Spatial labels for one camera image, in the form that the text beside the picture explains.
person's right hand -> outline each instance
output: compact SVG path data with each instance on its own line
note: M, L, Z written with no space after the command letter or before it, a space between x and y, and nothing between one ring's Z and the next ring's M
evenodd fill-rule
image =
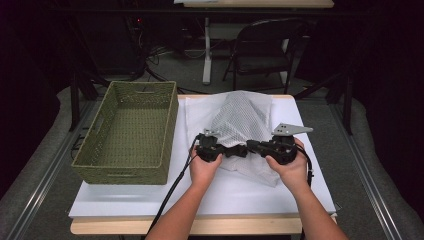
M304 147L303 143L297 138L295 138L295 143L300 145L302 148ZM294 193L294 191L300 190L305 186L309 188L306 172L307 160L305 155L303 155L300 151L297 151L294 161L286 165L280 165L271 156L266 156L265 159L271 169L280 175L281 180L290 192Z

black wire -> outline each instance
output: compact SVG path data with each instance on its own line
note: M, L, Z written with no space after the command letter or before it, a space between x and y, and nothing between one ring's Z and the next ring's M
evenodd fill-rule
M192 158L192 157L191 157L191 152L192 152L192 150L193 150L194 144L196 143L196 140L198 139L198 137L199 137L199 136L196 136L196 137L194 138L193 143L191 144L191 147L190 147L190 150L189 150L189 153L188 153L187 160L186 160L186 162L185 162L185 164L184 164L183 170L180 172L180 175L178 175L177 179L175 179L174 183L172 184L171 188L169 189L168 193L166 194L166 196L165 196L164 200L162 201L162 204L161 204L161 206L160 206L160 208L159 208L159 211L158 211L158 213L156 214L155 218L153 219L152 224L150 225L150 228L149 228L149 230L147 231L147 234L148 234L148 233L152 230L152 228L153 228L153 227L156 225L156 223L158 222L159 218L162 216L163 209L165 208L166 203L168 202L169 198L171 197L171 195L172 195L172 193L174 192L175 188L177 187L178 183L179 183L179 182L181 181L181 179L183 178L185 170L186 170L186 169L187 169L187 167L190 165L190 163L191 163L191 161L193 160L193 158L197 157L197 155L196 155L196 156L194 156L194 157Z

gray carpet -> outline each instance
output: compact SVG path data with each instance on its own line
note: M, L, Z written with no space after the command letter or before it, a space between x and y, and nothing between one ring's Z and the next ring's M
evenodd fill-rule
M188 59L175 54L165 54L160 57L157 66L150 65L155 72L169 80L176 81L183 88L207 93L230 91L230 78L225 82L221 81L226 61L220 60L219 54L214 56L212 83L209 86L201 83L203 57ZM277 84L279 81L278 77L270 76L270 78L271 84ZM152 80L148 74L140 79L140 81ZM255 84L257 83L253 81L246 82L246 85L241 84L240 87L249 89ZM289 93L295 94L308 84L306 81L294 79ZM99 87L99 91L104 91L104 88ZM266 93L282 93L282 89L269 90ZM314 128L314 132L308 134L309 138L333 200L341 206L337 212L337 222L351 239L387 239L384 228L359 178L354 155L344 138L343 129L337 124L339 120L334 117L332 112L332 108L338 109L339 106L328 106L323 100L325 93L325 89L322 89L308 99L298 101L297 104L304 125ZM61 146L72 134L68 133L71 121L69 89L65 89L58 96L62 102L62 108L54 126L0 202L0 239L7 239L10 233L12 233L11 239L15 237L18 239L118 239L117 236L75 236L69 230L71 219L67 217L67 210L77 194L81 179L70 168L72 153L74 153L71 150L72 146L65 144L66 150L58 156ZM98 103L92 105L94 105L93 110L87 113L91 116L95 113ZM88 127L90 118L88 117L88 120L81 126ZM388 210L402 238L422 239L424 226L416 213L403 201L390 177L381 167L373 151L365 110L356 101L352 108L352 130L353 138L387 203ZM62 163L57 164L58 174L50 176L54 181L45 187L45 191L43 191L45 195L35 201L36 204L33 206L30 217L23 215L23 218L20 218L22 211L28 209L26 208L27 204L34 203L32 194L45 177L44 173L48 172L49 167L58 157L62 159ZM127 236L126 239L139 239L139 237Z

white table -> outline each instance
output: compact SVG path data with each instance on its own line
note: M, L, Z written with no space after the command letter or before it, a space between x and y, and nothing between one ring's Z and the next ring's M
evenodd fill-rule
M185 126L185 96L179 97L168 184L88 185L83 182L69 213L74 234L146 234L168 189L180 173L189 148ZM293 97L274 96L271 107L274 128L280 122L303 125ZM314 168L312 190L329 214L335 207L306 133L296 135L304 144ZM190 184L189 172L170 198L165 211ZM218 169L202 200L191 234L294 234L301 223L296 203L287 188L254 182L237 172Z

black chair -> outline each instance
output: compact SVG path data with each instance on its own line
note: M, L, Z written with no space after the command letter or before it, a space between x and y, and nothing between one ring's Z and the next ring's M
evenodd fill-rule
M241 76L265 74L268 77L270 73L287 71L287 81L282 86L286 94L295 46L308 28L308 23L301 19L261 20L244 27L235 41L223 81L227 73L232 71L233 90L236 90L237 74ZM285 39L288 40L286 51L282 48Z

